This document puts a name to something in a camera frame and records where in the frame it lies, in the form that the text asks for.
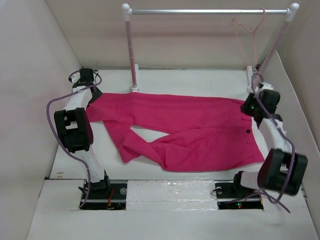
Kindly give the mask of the white clothes rack with rail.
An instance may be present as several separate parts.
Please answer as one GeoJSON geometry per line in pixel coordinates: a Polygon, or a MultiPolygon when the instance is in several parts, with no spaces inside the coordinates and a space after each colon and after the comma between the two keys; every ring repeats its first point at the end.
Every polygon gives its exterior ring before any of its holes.
{"type": "Polygon", "coordinates": [[[121,6],[130,90],[144,70],[239,70],[263,74],[300,5],[285,9],[133,9],[121,6]]]}

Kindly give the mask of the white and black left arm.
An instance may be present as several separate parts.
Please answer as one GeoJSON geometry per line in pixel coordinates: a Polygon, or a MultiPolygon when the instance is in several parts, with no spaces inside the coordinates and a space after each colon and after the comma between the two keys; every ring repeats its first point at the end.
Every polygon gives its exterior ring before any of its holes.
{"type": "Polygon", "coordinates": [[[83,67],[71,73],[68,80],[73,84],[72,92],[66,96],[66,106],[53,114],[55,134],[61,148],[84,166],[87,181],[79,187],[84,199],[107,199],[112,187],[94,153],[94,134],[86,113],[87,107],[102,96],[98,89],[102,78],[98,70],[83,67]]]}

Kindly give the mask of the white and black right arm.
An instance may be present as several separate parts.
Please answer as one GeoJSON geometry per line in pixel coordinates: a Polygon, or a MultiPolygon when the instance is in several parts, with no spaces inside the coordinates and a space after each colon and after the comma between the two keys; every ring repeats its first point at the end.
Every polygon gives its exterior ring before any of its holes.
{"type": "Polygon", "coordinates": [[[234,176],[231,191],[237,197],[243,197],[249,189],[294,196],[300,189],[308,159],[296,152],[286,136],[282,117],[276,113],[280,93],[266,82],[256,83],[250,90],[240,110],[255,121],[268,154],[258,172],[239,171],[234,176]]]}

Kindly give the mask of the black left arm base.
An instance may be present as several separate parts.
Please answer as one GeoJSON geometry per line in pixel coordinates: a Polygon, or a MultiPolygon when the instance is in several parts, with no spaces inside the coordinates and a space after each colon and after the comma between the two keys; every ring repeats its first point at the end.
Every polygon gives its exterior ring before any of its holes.
{"type": "Polygon", "coordinates": [[[82,196],[79,203],[81,210],[104,210],[104,211],[121,211],[126,209],[127,202],[127,183],[112,182],[109,193],[90,193],[85,201],[86,192],[81,190],[82,196]]]}

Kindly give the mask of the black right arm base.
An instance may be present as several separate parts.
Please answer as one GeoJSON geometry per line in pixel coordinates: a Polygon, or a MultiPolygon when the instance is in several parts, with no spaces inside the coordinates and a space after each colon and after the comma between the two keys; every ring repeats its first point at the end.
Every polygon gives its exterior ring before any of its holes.
{"type": "Polygon", "coordinates": [[[263,202],[254,189],[237,185],[233,180],[215,180],[211,195],[218,210],[263,210],[263,202]]]}

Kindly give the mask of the pink trousers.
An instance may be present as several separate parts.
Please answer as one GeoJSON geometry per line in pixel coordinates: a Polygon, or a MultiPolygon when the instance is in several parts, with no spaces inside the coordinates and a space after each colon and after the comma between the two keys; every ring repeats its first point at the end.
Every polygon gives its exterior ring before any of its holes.
{"type": "Polygon", "coordinates": [[[86,109],[103,122],[124,163],[140,156],[169,172],[226,171],[264,161],[242,101],[104,93],[86,109]]]}

